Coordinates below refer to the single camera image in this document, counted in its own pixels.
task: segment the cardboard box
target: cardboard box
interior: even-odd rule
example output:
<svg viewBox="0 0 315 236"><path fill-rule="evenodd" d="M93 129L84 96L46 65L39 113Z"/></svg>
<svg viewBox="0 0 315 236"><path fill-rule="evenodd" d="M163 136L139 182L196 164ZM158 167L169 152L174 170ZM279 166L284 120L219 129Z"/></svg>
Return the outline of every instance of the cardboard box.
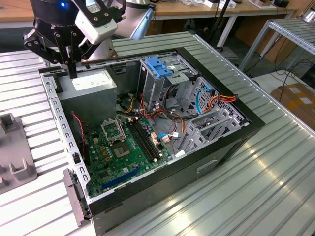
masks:
<svg viewBox="0 0 315 236"><path fill-rule="evenodd" d="M207 7L217 7L218 6L218 3L219 3L219 0L205 0L204 4L207 6Z"/></svg>
<svg viewBox="0 0 315 236"><path fill-rule="evenodd" d="M255 3L258 6L270 6L271 5L271 1L269 0L252 0L253 3Z"/></svg>
<svg viewBox="0 0 315 236"><path fill-rule="evenodd" d="M279 101L281 92L282 86L271 95ZM315 130L315 95L306 86L301 83L284 86L281 103Z"/></svg>

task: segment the chip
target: chip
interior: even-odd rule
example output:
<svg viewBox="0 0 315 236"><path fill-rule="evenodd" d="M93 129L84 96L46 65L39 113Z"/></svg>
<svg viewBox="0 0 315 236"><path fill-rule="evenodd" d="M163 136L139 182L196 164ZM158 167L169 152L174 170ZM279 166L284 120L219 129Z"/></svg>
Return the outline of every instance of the chip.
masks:
<svg viewBox="0 0 315 236"><path fill-rule="evenodd" d="M108 172L107 171L103 171L101 173L98 174L101 178L105 178L107 176L109 176Z"/></svg>
<svg viewBox="0 0 315 236"><path fill-rule="evenodd" d="M113 146L117 158L122 158L130 154L130 149L126 143L119 143Z"/></svg>

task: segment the desk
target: desk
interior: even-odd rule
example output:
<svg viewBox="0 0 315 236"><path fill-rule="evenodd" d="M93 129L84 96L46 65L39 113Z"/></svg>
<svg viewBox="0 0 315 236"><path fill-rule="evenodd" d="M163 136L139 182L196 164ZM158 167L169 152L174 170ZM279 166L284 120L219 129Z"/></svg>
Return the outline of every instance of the desk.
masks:
<svg viewBox="0 0 315 236"><path fill-rule="evenodd" d="M32 27L34 16L29 0L10 0L9 3L7 0L0 0L0 5L5 7L5 9L0 10L0 28ZM237 4L236 8L226 10L224 17L230 18L217 46L222 47L224 45L236 18L239 16L285 15L287 19L291 18L295 11L296 9L292 7L262 10L249 3L248 0L243 0L243 3ZM161 2L156 7L156 20L211 18L215 14L216 8L209 8L203 4L189 7L181 2Z"/></svg>
<svg viewBox="0 0 315 236"><path fill-rule="evenodd" d="M315 230L315 132L197 35L113 44L119 56L185 47L266 125L222 166L106 236L306 235ZM78 228L66 189L63 145L30 51L0 54L0 115L20 116L38 172L0 195L1 235L95 236Z"/></svg>

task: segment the wooden workbench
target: wooden workbench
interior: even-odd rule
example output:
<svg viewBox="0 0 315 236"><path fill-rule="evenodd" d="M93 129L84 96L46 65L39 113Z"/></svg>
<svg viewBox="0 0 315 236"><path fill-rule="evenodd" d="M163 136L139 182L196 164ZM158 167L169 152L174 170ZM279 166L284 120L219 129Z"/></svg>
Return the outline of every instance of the wooden workbench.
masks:
<svg viewBox="0 0 315 236"><path fill-rule="evenodd" d="M0 28L31 27L34 20L30 0L0 0ZM223 31L218 46L223 46L234 22L238 16L257 16L257 15L286 15L290 18L296 11L295 8L277 8L261 10L252 5L248 0L243 0L242 4L237 4L236 8L227 9L225 17L230 17ZM156 20L169 19L191 19L191 18L211 18L216 14L216 8L209 8L203 4L189 7L181 2L168 3L159 2L156 7Z"/></svg>

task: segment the metal bracket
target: metal bracket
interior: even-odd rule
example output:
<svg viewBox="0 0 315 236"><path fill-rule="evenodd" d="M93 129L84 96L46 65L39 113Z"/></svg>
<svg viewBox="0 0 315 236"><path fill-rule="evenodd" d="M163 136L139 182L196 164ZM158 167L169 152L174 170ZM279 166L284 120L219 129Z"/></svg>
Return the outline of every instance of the metal bracket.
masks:
<svg viewBox="0 0 315 236"><path fill-rule="evenodd" d="M77 225L81 226L84 221L89 221L91 218L81 185L76 174L69 169L63 171L63 183L67 190Z"/></svg>
<svg viewBox="0 0 315 236"><path fill-rule="evenodd" d="M0 194L37 177L20 118L0 116Z"/></svg>

